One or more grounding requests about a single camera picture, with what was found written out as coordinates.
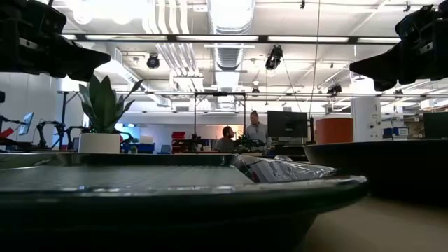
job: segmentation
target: black monitor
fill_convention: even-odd
[[[307,114],[268,111],[267,135],[269,137],[308,137]]]
[[[448,112],[424,113],[425,138],[448,138]]]
[[[34,112],[28,113],[24,118],[23,118],[23,122],[25,123],[24,125],[21,125],[19,127],[19,136],[23,136],[28,134],[29,131],[29,126],[31,125],[31,121],[33,120],[33,115]]]

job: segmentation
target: person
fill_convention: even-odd
[[[223,128],[223,137],[216,142],[215,149],[219,152],[231,153],[235,151],[235,141],[232,138],[235,136],[233,129],[230,126]]]
[[[250,139],[258,139],[265,143],[264,147],[253,148],[253,150],[266,151],[271,148],[271,138],[267,136],[267,126],[258,119],[257,111],[252,111],[251,124],[246,128],[246,135]]]

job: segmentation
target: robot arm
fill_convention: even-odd
[[[36,0],[0,1],[0,71],[89,81],[111,56],[65,39],[66,22],[62,13]]]
[[[448,1],[438,10],[432,5],[404,17],[395,32],[401,42],[382,55],[350,64],[350,71],[374,80],[376,91],[393,88],[397,81],[438,81],[448,77]]]
[[[47,141],[45,140],[45,137],[43,135],[43,127],[47,124],[51,124],[54,125],[56,130],[57,130],[57,134],[59,135],[59,137],[64,137],[64,128],[65,125],[63,123],[60,123],[58,121],[43,121],[40,122],[37,126],[36,129],[39,132],[39,144],[38,147],[39,148],[48,148],[47,147]]]

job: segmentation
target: camera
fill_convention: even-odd
[[[350,71],[374,80],[376,91],[393,88],[397,81],[438,81],[448,77],[448,1],[438,10],[433,5],[404,17],[395,32],[400,42],[384,54],[350,64]]]
[[[281,58],[283,57],[283,50],[280,45],[274,45],[271,53],[267,57],[266,61],[266,70],[274,70],[276,69],[281,62]]]
[[[160,61],[159,61],[159,55],[157,53],[151,53],[149,55],[149,59],[146,63],[146,66],[148,66],[150,69],[156,69],[160,66]]]

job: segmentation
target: ceiling light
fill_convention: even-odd
[[[226,45],[226,44],[212,44],[204,45],[204,48],[235,48],[235,49],[254,49],[254,45]]]
[[[131,34],[121,34],[121,35],[85,35],[86,39],[92,41],[127,41],[127,40],[137,40],[137,41],[166,41],[166,36],[160,35],[131,35]]]
[[[73,34],[67,34],[67,35],[62,35],[62,36],[68,40],[76,40],[76,35],[73,35]]]
[[[258,36],[235,36],[235,35],[178,35],[178,41],[232,41],[232,42],[245,42],[245,41],[258,41]]]
[[[399,43],[400,38],[358,38],[359,43]]]
[[[348,37],[324,37],[320,36],[268,36],[267,40],[270,42],[334,42],[346,43]]]

